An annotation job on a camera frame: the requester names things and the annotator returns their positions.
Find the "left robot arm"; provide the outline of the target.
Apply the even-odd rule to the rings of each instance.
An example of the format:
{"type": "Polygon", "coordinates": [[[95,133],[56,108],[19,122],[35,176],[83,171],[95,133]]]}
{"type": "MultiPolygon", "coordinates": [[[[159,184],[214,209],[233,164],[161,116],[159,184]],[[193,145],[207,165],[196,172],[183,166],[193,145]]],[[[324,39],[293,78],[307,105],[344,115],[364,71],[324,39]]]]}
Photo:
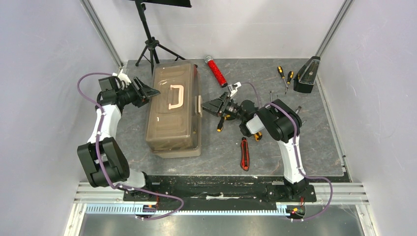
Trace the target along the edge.
{"type": "Polygon", "coordinates": [[[116,141],[116,133],[126,105],[142,107],[160,91],[144,84],[137,77],[130,80],[125,74],[102,73],[101,91],[96,99],[83,98],[95,105],[96,122],[87,143],[77,148],[77,155],[92,187],[111,187],[135,191],[143,201],[154,195],[154,187],[146,183],[144,172],[132,171],[116,141]]]}

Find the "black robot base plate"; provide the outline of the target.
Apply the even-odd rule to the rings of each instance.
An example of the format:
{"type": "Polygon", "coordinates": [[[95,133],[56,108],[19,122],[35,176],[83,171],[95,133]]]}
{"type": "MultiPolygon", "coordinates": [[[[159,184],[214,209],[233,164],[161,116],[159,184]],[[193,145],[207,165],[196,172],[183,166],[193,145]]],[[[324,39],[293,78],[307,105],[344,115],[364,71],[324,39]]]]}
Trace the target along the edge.
{"type": "Polygon", "coordinates": [[[145,176],[145,192],[127,190],[128,202],[156,201],[158,210],[273,210],[276,204],[318,203],[319,187],[326,190],[347,183],[345,177],[331,177],[332,183],[310,179],[294,192],[283,177],[274,176],[145,176]]]}

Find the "translucent brown plastic toolbox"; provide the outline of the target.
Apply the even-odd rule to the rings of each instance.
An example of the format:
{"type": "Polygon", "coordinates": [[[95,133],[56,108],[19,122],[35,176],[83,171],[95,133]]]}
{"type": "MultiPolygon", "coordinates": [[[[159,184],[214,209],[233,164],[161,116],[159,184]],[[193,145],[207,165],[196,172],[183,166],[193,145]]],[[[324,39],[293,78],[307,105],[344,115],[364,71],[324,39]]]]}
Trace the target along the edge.
{"type": "Polygon", "coordinates": [[[201,154],[202,97],[197,65],[190,60],[158,64],[153,87],[160,94],[150,101],[146,143],[161,158],[201,154]]]}

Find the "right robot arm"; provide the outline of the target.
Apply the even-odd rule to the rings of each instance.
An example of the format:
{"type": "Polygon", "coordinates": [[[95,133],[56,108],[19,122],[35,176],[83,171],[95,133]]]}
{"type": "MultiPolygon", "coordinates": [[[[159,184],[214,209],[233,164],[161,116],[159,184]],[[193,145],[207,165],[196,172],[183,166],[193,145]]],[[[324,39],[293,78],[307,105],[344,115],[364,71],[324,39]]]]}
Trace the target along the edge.
{"type": "Polygon", "coordinates": [[[240,104],[225,92],[217,99],[204,102],[202,108],[220,117],[217,130],[221,131],[226,120],[240,120],[240,131],[244,137],[261,139],[266,130],[277,141],[284,164],[284,195],[291,201],[298,200],[307,190],[309,182],[300,158],[299,135],[302,121],[297,111],[292,110],[280,99],[263,107],[251,100],[240,104]]]}

